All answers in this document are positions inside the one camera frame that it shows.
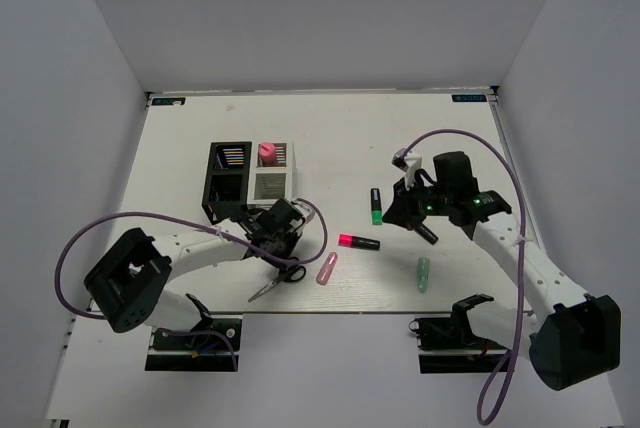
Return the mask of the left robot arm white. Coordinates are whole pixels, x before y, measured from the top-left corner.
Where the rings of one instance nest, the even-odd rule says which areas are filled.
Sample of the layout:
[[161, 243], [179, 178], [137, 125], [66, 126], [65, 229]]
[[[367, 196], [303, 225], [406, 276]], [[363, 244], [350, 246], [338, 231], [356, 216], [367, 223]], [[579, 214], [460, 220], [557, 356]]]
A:
[[140, 325], [176, 331], [188, 346], [211, 335], [206, 307], [193, 295], [166, 285], [205, 267], [260, 258], [284, 273], [305, 225], [314, 218], [304, 203], [280, 199], [269, 209], [242, 209], [198, 228], [154, 238], [140, 228], [124, 232], [84, 279], [110, 327], [126, 333]]

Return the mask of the white mesh organizer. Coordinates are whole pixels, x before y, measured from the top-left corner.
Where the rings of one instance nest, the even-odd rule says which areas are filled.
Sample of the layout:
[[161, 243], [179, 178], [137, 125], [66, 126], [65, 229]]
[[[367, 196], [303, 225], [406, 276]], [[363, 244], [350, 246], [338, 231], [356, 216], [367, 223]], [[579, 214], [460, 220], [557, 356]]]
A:
[[275, 159], [264, 163], [261, 144], [254, 141], [251, 146], [246, 202], [250, 207], [268, 208], [295, 195], [295, 150], [292, 141], [272, 142]]

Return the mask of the black handled scissors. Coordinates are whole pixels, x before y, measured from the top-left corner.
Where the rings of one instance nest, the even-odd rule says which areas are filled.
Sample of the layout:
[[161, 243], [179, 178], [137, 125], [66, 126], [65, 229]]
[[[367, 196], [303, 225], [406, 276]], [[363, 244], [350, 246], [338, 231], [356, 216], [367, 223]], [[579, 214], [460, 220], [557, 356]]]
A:
[[272, 281], [253, 294], [248, 302], [252, 303], [282, 283], [297, 283], [306, 276], [306, 268], [302, 265], [291, 266], [280, 272]]

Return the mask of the orange black highlighter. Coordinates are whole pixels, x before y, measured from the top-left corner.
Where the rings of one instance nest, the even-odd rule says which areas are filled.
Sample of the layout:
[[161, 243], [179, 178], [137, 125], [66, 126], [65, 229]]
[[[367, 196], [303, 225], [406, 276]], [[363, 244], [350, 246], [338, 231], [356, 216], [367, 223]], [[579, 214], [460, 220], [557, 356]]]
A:
[[424, 224], [416, 226], [414, 232], [431, 245], [435, 245], [439, 241], [439, 237]]

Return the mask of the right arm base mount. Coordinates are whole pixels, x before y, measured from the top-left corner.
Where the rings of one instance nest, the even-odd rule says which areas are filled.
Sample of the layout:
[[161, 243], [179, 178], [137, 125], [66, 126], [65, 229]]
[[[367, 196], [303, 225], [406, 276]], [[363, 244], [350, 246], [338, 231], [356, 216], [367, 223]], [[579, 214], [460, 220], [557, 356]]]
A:
[[418, 347], [421, 374], [491, 373], [509, 350], [472, 333], [468, 312], [493, 302], [475, 294], [454, 303], [448, 314], [421, 315], [409, 324]]

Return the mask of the pink translucent small tube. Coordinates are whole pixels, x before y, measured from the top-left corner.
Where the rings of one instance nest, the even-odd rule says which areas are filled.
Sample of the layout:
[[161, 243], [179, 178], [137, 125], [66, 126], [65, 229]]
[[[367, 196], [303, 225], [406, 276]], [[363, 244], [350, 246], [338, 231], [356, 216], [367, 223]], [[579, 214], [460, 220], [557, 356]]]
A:
[[338, 260], [338, 254], [336, 252], [330, 252], [316, 275], [317, 284], [321, 286], [327, 285], [333, 273], [333, 270], [336, 266], [337, 260]]

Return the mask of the left blue table label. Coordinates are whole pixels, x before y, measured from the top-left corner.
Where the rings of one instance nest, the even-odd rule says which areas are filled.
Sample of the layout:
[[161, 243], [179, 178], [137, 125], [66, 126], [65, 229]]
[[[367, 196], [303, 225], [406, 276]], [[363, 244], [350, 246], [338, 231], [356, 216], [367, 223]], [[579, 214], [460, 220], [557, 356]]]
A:
[[152, 106], [181, 106], [186, 102], [185, 97], [154, 97], [151, 100]]

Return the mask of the black mesh organizer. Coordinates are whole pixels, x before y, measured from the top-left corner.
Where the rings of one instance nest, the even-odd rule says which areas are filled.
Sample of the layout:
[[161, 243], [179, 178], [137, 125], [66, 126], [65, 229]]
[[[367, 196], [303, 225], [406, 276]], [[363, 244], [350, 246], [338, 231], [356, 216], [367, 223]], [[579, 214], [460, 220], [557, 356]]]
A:
[[201, 206], [212, 225], [247, 209], [251, 148], [250, 141], [211, 143]]

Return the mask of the right blue table label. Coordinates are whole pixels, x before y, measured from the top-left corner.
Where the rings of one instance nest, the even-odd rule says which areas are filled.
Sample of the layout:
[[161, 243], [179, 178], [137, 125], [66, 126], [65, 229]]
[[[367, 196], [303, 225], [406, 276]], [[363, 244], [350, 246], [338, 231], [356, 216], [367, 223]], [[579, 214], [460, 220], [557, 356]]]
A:
[[452, 94], [452, 101], [454, 103], [486, 103], [487, 97], [484, 94]]

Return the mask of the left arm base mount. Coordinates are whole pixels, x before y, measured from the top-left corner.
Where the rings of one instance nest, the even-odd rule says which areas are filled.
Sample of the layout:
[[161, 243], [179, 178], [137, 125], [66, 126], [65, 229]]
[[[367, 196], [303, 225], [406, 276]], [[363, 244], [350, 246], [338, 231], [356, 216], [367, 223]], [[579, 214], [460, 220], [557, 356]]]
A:
[[240, 361], [243, 317], [225, 315], [212, 319], [207, 331], [223, 335], [229, 343], [215, 335], [176, 337], [151, 331], [145, 361], [148, 372], [232, 373]]

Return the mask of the pink black highlighter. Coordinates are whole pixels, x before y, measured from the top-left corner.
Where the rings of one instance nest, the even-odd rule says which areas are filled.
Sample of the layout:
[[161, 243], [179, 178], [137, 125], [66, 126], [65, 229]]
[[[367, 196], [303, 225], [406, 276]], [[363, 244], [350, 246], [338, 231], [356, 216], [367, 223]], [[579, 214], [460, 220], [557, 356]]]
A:
[[379, 240], [348, 234], [339, 235], [338, 245], [341, 247], [356, 248], [369, 251], [379, 251], [381, 248], [381, 242]]

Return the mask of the blue table label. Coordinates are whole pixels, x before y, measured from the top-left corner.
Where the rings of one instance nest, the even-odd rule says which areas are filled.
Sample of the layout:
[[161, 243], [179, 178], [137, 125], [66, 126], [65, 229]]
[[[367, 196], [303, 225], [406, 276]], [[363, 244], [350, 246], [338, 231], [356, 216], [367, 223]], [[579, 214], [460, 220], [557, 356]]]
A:
[[486, 103], [487, 97], [484, 94], [452, 94], [452, 101], [454, 103]]
[[181, 106], [186, 102], [185, 97], [154, 97], [151, 100], [152, 106]]

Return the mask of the right aluminium table rail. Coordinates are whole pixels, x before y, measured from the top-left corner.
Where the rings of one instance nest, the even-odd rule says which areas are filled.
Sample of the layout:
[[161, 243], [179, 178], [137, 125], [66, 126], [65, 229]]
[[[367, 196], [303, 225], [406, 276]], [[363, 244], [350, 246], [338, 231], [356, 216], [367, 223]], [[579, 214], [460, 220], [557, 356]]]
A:
[[490, 102], [491, 110], [493, 114], [493, 118], [496, 124], [496, 128], [499, 133], [500, 142], [503, 147], [505, 156], [515, 172], [516, 178], [520, 184], [522, 194], [524, 197], [525, 207], [529, 208], [529, 199], [528, 193], [526, 190], [525, 179], [523, 177], [523, 171], [521, 164], [519, 163], [518, 154], [516, 152], [516, 144], [515, 139], [510, 132], [510, 129], [506, 120], [506, 112], [502, 107], [501, 98], [500, 98], [500, 86], [499, 85], [491, 85], [490, 86], [491, 93], [493, 96], [493, 100]]

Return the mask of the green translucent small tube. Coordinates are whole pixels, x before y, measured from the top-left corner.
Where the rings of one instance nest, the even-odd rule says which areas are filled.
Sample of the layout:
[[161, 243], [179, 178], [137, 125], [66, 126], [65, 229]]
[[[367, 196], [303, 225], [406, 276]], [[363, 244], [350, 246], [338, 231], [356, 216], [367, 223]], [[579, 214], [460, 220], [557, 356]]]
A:
[[420, 293], [425, 293], [428, 289], [429, 274], [430, 259], [427, 257], [420, 257], [416, 268], [417, 289]]

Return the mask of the pink capped clear tube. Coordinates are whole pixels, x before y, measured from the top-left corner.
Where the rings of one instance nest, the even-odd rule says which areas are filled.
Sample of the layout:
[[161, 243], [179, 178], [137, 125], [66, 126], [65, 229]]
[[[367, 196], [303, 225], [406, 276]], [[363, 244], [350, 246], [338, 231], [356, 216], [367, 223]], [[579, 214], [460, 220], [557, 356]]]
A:
[[262, 167], [274, 166], [277, 163], [276, 146], [271, 142], [263, 142], [258, 146], [258, 158]]

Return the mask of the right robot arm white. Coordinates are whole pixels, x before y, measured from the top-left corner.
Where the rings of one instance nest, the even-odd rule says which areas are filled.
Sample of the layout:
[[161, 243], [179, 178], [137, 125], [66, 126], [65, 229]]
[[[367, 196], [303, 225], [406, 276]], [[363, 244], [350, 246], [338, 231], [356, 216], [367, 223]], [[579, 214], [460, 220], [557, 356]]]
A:
[[517, 312], [492, 296], [475, 294], [455, 302], [448, 317], [419, 322], [429, 350], [477, 347], [488, 340], [504, 348], [518, 337], [518, 354], [528, 359], [549, 388], [560, 391], [616, 369], [620, 364], [621, 311], [608, 295], [595, 297], [572, 281], [520, 233], [511, 206], [497, 192], [482, 191], [469, 157], [461, 152], [433, 159], [429, 183], [422, 158], [399, 150], [392, 163], [403, 172], [382, 220], [419, 228], [429, 216], [443, 216], [484, 250], [517, 287], [531, 312]]

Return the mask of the green black highlighter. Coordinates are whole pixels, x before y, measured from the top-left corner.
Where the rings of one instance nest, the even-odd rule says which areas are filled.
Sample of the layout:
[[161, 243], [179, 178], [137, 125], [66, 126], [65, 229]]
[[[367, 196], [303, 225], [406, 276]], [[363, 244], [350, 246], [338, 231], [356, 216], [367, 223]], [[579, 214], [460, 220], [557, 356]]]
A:
[[371, 221], [374, 226], [383, 224], [381, 192], [378, 188], [370, 189]]

